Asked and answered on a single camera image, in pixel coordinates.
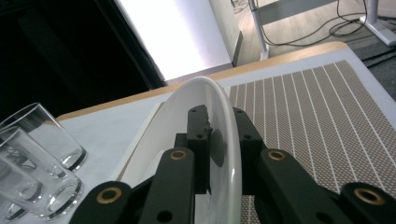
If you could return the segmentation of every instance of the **textured mat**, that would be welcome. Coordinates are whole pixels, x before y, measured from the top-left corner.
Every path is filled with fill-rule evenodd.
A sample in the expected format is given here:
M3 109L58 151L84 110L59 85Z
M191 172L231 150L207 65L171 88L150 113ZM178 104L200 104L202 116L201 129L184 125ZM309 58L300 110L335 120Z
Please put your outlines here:
M230 99L321 186L360 181L396 197L396 132L346 61L232 86ZM259 223L250 196L242 217Z

